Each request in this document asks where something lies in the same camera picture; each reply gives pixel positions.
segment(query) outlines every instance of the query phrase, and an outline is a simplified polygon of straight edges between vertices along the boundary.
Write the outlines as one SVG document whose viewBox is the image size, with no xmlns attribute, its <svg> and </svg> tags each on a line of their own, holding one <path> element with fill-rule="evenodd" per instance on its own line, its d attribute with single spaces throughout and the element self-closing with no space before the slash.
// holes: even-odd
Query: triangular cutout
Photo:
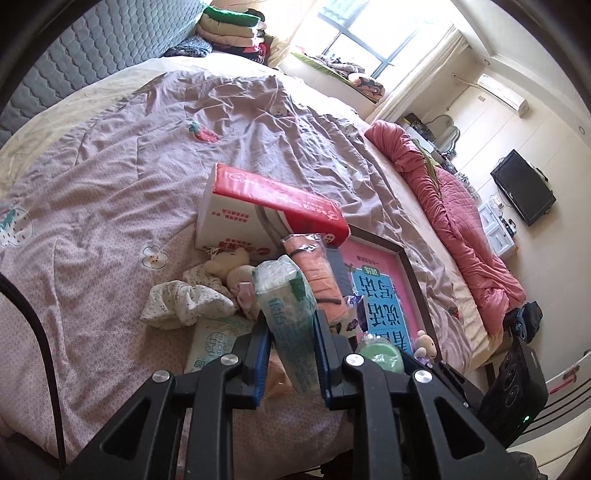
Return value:
<svg viewBox="0 0 591 480">
<path fill-rule="evenodd" d="M 138 451 L 139 440 L 150 410 L 150 399 L 142 400 L 117 430 L 109 435 L 102 445 L 103 452 L 123 460 L 133 460 Z"/>
<path fill-rule="evenodd" d="M 462 417 L 441 397 L 435 399 L 435 406 L 452 457 L 460 460 L 484 450 L 484 442 L 469 427 Z"/>
</svg>

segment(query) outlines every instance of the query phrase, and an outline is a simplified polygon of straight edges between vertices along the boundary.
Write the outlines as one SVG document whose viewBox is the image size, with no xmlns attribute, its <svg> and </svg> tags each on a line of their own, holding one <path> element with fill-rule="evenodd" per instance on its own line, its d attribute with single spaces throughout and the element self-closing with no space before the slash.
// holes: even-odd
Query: television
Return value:
<svg viewBox="0 0 591 480">
<path fill-rule="evenodd" d="M 491 172 L 500 191 L 528 226 L 550 211 L 556 201 L 538 168 L 512 150 Z"/>
</svg>

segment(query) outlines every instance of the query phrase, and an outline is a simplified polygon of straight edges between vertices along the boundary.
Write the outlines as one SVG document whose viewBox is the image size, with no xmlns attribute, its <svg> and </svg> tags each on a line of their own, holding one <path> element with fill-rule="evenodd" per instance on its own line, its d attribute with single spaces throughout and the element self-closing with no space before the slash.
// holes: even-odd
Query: silver screw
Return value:
<svg viewBox="0 0 591 480">
<path fill-rule="evenodd" d="M 222 365 L 227 366 L 236 365 L 238 363 L 238 360 L 240 360 L 238 356 L 234 355 L 233 353 L 229 353 L 220 358 L 220 362 L 222 362 Z"/>
<path fill-rule="evenodd" d="M 414 373 L 414 379 L 419 383 L 429 383 L 433 380 L 433 375 L 431 372 L 427 372 L 427 370 L 417 370 Z"/>
<path fill-rule="evenodd" d="M 358 353 L 351 353 L 349 355 L 347 355 L 347 358 L 345 358 L 345 361 L 351 365 L 352 367 L 359 367 L 361 365 L 363 365 L 363 362 L 365 362 L 365 359 L 359 355 Z"/>
<path fill-rule="evenodd" d="M 156 383 L 166 382 L 169 378 L 170 373 L 168 373 L 166 370 L 158 370 L 154 372 L 154 375 L 152 375 L 152 380 L 154 380 Z"/>
</svg>

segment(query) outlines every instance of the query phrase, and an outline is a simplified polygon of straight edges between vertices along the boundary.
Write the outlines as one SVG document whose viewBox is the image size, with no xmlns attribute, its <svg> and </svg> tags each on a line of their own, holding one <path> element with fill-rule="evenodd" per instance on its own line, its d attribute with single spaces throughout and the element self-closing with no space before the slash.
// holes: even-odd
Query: white cabinet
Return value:
<svg viewBox="0 0 591 480">
<path fill-rule="evenodd" d="M 480 205 L 478 213 L 489 245 L 502 260 L 507 260 L 517 252 L 515 242 L 488 203 Z"/>
</svg>

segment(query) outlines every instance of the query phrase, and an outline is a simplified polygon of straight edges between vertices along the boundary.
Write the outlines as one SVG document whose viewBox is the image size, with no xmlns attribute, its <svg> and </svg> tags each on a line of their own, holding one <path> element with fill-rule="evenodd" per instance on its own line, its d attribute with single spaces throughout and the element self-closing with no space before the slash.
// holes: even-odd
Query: beige folded blanket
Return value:
<svg viewBox="0 0 591 480">
<path fill-rule="evenodd" d="M 231 47 L 255 47 L 265 41 L 264 37 L 245 38 L 236 35 L 216 35 L 204 30 L 200 24 L 195 26 L 195 32 L 205 40 L 230 45 Z"/>
<path fill-rule="evenodd" d="M 209 33 L 214 35 L 234 35 L 235 37 L 255 38 L 259 30 L 265 30 L 267 25 L 259 22 L 256 27 L 243 27 L 231 23 L 223 23 L 214 20 L 207 14 L 203 14 L 199 20 L 199 25 Z"/>
</svg>

